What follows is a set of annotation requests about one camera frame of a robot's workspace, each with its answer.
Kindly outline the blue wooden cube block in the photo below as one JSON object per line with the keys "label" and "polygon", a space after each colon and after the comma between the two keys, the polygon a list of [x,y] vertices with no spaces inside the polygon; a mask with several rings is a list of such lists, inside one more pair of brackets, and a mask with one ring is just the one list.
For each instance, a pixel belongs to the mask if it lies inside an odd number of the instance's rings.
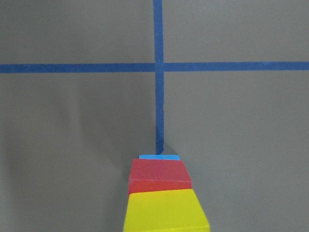
{"label": "blue wooden cube block", "polygon": [[145,160],[181,160],[178,155],[139,155],[139,159]]}

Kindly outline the red wooden cube block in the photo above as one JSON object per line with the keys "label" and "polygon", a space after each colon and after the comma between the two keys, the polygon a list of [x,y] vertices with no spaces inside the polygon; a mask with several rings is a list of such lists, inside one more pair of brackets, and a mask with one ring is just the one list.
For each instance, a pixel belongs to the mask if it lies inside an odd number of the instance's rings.
{"label": "red wooden cube block", "polygon": [[138,192],[189,189],[192,180],[181,160],[133,159],[128,194]]}

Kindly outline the yellow wooden cube block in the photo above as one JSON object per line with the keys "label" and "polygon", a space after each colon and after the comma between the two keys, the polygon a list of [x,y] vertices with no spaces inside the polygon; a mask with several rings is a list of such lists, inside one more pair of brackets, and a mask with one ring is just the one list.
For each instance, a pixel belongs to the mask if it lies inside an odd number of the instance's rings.
{"label": "yellow wooden cube block", "polygon": [[193,189],[138,192],[128,198],[125,232],[209,232]]}

